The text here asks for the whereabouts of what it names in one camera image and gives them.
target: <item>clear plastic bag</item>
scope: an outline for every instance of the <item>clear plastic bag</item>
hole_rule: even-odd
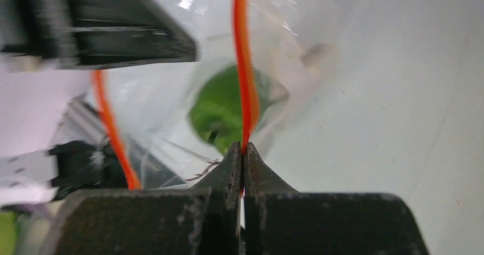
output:
[[[300,106],[335,72],[336,9],[329,0],[249,2],[260,102],[251,142],[264,155]],[[107,89],[126,150],[134,139],[177,178],[196,182],[205,175],[207,162],[220,160],[233,141],[241,141],[232,0],[160,3],[197,39],[199,61],[111,70]],[[180,7],[183,13],[176,12]],[[134,168],[143,188],[157,186],[147,166]]]

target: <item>green object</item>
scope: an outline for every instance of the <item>green object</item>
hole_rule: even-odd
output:
[[[0,212],[0,255],[14,254],[17,230],[17,214]]]
[[[288,93],[284,88],[281,96],[274,96],[274,81],[256,69],[253,72],[262,117],[272,104],[287,98]],[[227,153],[233,142],[242,141],[243,121],[237,65],[226,67],[202,87],[188,115],[199,138],[215,146],[222,155]]]

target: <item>orange string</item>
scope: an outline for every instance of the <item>orange string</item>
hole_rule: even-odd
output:
[[[99,116],[111,140],[111,146],[116,154],[121,167],[123,168],[124,176],[128,184],[128,189],[140,189],[141,182],[136,175],[136,172],[131,168],[131,163],[124,150],[124,145],[116,127],[114,115],[112,114],[107,96],[104,90],[104,70],[95,70],[92,72],[92,81],[94,84],[95,95],[100,108]]]
[[[239,72],[240,101],[243,117],[242,152],[245,152],[260,117],[259,96],[254,81],[249,45],[247,0],[233,1],[233,37]]]

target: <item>orange strap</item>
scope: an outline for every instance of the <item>orange strap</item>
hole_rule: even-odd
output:
[[[106,127],[107,134],[110,137],[112,149],[123,168],[124,176],[128,183],[128,189],[140,189],[141,182],[139,181],[136,172],[132,169],[130,160],[126,155],[123,142],[116,127],[114,115],[112,114],[106,93],[104,92],[104,70],[95,70],[92,72],[92,75],[95,95],[100,108],[99,115]]]
[[[243,117],[242,152],[244,152],[260,117],[259,96],[254,81],[249,45],[247,0],[233,1],[232,16]]]

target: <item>blurry background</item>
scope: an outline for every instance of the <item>blurry background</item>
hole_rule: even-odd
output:
[[[300,191],[395,193],[433,254],[481,254],[484,0],[335,1],[339,72],[266,163]],[[46,148],[89,81],[0,67],[0,155]]]

